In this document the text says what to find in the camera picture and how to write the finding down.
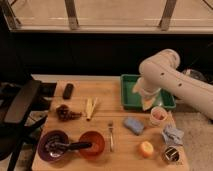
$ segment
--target white cup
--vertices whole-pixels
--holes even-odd
[[[161,106],[155,106],[151,110],[150,114],[150,122],[153,125],[160,125],[167,119],[168,113],[167,111]]]

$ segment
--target toy food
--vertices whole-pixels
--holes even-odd
[[[153,154],[154,148],[149,141],[143,141],[139,145],[139,152],[142,154],[143,157],[147,158]]]
[[[76,113],[69,109],[65,104],[60,105],[56,108],[56,113],[60,121],[68,121],[73,119],[78,119],[82,116],[82,113]]]
[[[130,129],[135,135],[140,135],[143,132],[144,125],[138,119],[126,117],[123,122],[124,126]]]
[[[156,112],[153,114],[153,116],[158,120],[163,120],[164,116],[160,112]]]

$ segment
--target red bowl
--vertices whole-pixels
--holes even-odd
[[[79,153],[86,159],[96,158],[104,151],[105,147],[104,137],[99,132],[96,131],[85,132],[79,138],[79,142],[80,141],[92,143],[92,147],[79,150]]]

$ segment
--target cable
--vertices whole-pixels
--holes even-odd
[[[14,0],[10,5],[11,7],[17,2],[18,0]]]
[[[193,60],[186,68],[192,67],[192,65],[194,65],[199,59],[200,59],[200,56],[197,57],[195,60]]]
[[[206,0],[203,0],[203,2],[204,2],[211,10],[213,10],[213,7],[211,6],[210,3],[208,3]]]
[[[28,116],[28,118],[30,118],[33,122],[37,122],[37,120],[35,120],[32,116]]]

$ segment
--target chair armrest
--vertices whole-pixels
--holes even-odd
[[[31,111],[31,106],[39,94],[41,81],[30,80],[17,93],[12,101],[4,123],[19,124],[25,122]]]

